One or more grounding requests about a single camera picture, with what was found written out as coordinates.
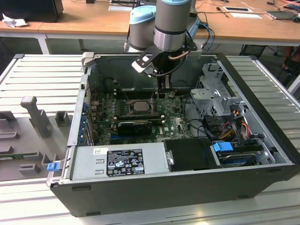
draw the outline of label sticker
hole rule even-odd
[[[14,159],[14,158],[12,158],[12,157],[1,157],[1,158],[0,158],[0,161],[1,161],[1,160],[3,160],[3,161],[4,161],[4,160],[13,160],[13,159]]]
[[[145,174],[142,149],[116,150],[107,152],[109,177]]]
[[[94,148],[94,155],[105,155],[108,151],[108,148]]]

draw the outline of circuit board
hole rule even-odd
[[[184,121],[182,114],[182,99],[180,97],[154,99],[157,114],[163,118],[163,124],[152,126],[151,134],[143,136],[120,136],[117,131],[117,123],[122,116],[133,113],[128,103],[144,103],[145,99],[120,100],[113,95],[105,95],[98,103],[97,117],[94,123],[97,125],[97,136],[99,145],[110,144],[133,144],[133,143],[155,143],[165,139],[191,138],[192,133],[189,125]]]

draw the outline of power supply label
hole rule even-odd
[[[145,174],[142,149],[107,152],[107,176],[115,177],[138,174]]]

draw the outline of floor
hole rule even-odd
[[[34,38],[18,38],[5,37],[0,42],[0,73],[5,69],[6,65],[11,61],[12,57],[17,53],[25,54],[41,54],[38,41]],[[49,45],[53,54],[82,54],[84,51],[80,50],[79,41],[75,39],[49,39]],[[121,53],[123,52],[124,41],[116,40],[84,40],[85,51],[96,53]],[[217,50],[212,53],[222,52],[226,55],[239,55],[241,45],[221,44]],[[273,55],[273,51],[266,48],[259,60],[261,63],[274,75],[278,76],[280,67],[284,60],[283,47],[278,47],[278,56]],[[285,73],[281,75],[280,81],[285,78]]]

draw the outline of table leg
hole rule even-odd
[[[40,34],[37,37],[39,46],[41,47],[42,53],[43,54],[52,54],[50,47],[47,44],[47,38],[45,34]]]
[[[291,86],[288,88],[288,91],[291,94],[294,94],[295,91],[299,88],[300,86],[300,75],[297,76],[296,80],[291,84]]]
[[[80,50],[85,50],[84,43],[82,39],[79,39]]]

